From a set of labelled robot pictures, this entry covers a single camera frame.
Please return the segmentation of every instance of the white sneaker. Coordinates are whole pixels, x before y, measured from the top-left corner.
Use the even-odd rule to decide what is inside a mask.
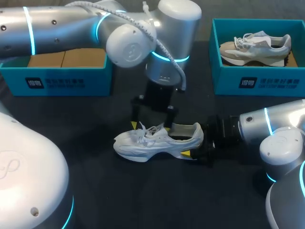
[[[199,123],[194,125],[173,124],[169,132],[163,124],[145,129],[131,130],[118,135],[113,145],[122,157],[136,162],[146,162],[160,152],[166,152],[180,159],[189,159],[181,152],[198,148],[203,141],[203,131]],[[189,137],[187,140],[174,140],[171,137]]]
[[[284,59],[291,49],[291,37],[270,37],[264,31],[247,33],[243,38],[234,37],[234,42],[223,43],[221,57],[231,64],[243,66],[250,61],[259,61],[269,66],[283,67]]]

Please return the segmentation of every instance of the shoe box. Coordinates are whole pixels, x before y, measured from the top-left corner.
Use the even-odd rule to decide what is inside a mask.
[[[108,96],[112,64],[103,49],[19,57],[0,65],[14,96]]]
[[[289,34],[292,48],[285,67],[251,62],[229,66],[219,47],[246,33],[264,31],[269,36]],[[305,23],[302,20],[213,19],[209,41],[213,87],[217,95],[305,96]]]

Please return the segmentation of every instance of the cable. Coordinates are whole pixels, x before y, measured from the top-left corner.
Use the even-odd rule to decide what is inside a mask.
[[[66,6],[82,6],[82,7],[97,8],[99,10],[111,13],[115,16],[118,16],[120,18],[123,18],[123,19],[129,21],[130,24],[132,24],[133,26],[138,28],[141,32],[143,32],[152,42],[154,42],[154,43],[156,42],[157,46],[162,50],[164,55],[170,60],[170,62],[173,64],[173,66],[178,71],[179,75],[181,76],[181,79],[182,79],[181,90],[185,91],[185,89],[186,89],[186,76],[185,76],[184,71],[176,63],[176,61],[171,56],[171,54],[167,51],[167,49],[164,47],[164,45],[158,39],[156,39],[151,33],[149,33],[147,31],[147,29],[143,25],[141,25],[141,23],[135,21],[134,19],[132,19],[131,17],[127,16],[124,13],[116,12],[114,10],[107,9],[106,7],[103,7],[101,5],[98,5],[98,4],[95,4],[95,3],[92,3],[92,2],[88,2],[88,1],[75,1],[75,2],[71,2],[71,3],[67,4]]]

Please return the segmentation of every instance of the robot logo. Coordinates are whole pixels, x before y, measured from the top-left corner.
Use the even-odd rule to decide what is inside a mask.
[[[287,142],[287,138],[285,138],[284,136],[277,136],[276,139],[275,139],[275,142],[283,144],[283,143]]]
[[[0,190],[23,182],[28,164],[25,157],[16,151],[0,151]]]
[[[20,167],[20,161],[13,159],[8,162],[6,166],[0,166],[0,179],[6,177],[9,172],[15,172]]]
[[[141,47],[138,43],[128,44],[123,51],[124,59],[129,62],[137,60],[141,55]]]

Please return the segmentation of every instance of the black table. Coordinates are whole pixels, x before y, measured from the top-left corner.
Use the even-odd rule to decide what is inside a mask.
[[[146,84],[144,65],[116,69],[111,97],[16,97],[4,83],[0,98],[17,120],[52,140],[65,155],[77,229],[267,229],[265,173],[258,148],[219,153],[213,168],[168,155],[147,163],[117,156],[113,139],[131,128],[130,100]],[[298,98],[215,96],[208,42],[196,42],[186,69],[188,88],[173,104],[176,123],[204,123]],[[143,110],[150,127],[164,115]]]

